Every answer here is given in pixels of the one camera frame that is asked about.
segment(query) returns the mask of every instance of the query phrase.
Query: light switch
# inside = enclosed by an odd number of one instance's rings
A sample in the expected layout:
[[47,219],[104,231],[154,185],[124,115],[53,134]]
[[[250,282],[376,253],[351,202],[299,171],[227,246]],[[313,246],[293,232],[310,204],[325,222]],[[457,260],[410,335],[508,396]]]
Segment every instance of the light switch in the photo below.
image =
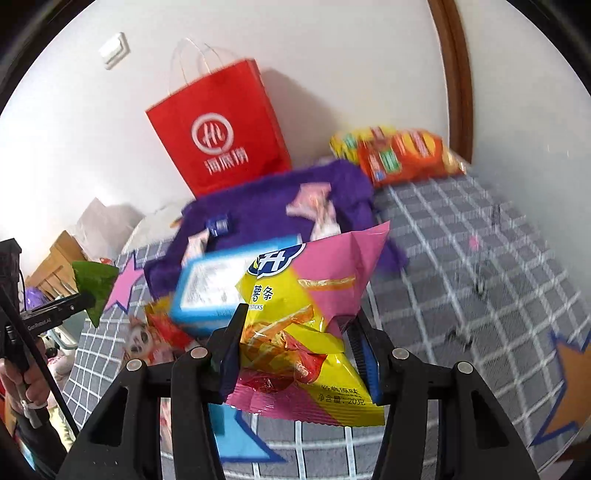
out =
[[123,57],[129,53],[127,39],[122,32],[117,33],[99,49],[100,57],[107,70],[113,68]]

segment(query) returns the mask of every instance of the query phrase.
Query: yellow snack bag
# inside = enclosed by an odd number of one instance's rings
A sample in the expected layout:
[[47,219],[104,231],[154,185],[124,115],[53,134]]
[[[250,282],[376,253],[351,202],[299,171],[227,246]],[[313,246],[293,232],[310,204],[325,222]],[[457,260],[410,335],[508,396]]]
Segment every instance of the yellow snack bag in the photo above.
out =
[[281,419],[384,424],[341,328],[359,311],[388,231],[386,223],[258,257],[237,285],[249,309],[228,404]]

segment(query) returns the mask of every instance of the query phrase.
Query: orange star shape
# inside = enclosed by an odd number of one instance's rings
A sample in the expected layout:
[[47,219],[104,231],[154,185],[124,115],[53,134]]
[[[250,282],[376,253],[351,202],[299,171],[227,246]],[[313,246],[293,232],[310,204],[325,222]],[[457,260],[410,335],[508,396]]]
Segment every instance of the orange star shape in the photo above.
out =
[[579,430],[591,416],[591,333],[582,349],[551,333],[564,384],[542,428],[531,442],[539,445],[568,430]]

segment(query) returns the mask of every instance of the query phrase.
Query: blue box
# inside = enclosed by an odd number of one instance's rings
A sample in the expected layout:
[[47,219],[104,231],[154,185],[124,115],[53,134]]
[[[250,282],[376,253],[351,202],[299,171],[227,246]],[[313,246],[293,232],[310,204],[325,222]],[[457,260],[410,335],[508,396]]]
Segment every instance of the blue box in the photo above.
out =
[[299,245],[299,235],[274,238],[195,258],[183,268],[170,317],[193,336],[206,336],[228,325],[244,299],[236,289],[250,264],[262,254]]

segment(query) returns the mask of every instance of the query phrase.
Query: white plastic bag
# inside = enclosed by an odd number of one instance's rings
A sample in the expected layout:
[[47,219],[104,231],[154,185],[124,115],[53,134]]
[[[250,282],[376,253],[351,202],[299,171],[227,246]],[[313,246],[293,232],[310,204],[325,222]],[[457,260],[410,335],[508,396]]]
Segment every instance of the white plastic bag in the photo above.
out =
[[143,217],[130,205],[106,207],[95,198],[68,233],[76,238],[88,260],[112,262]]

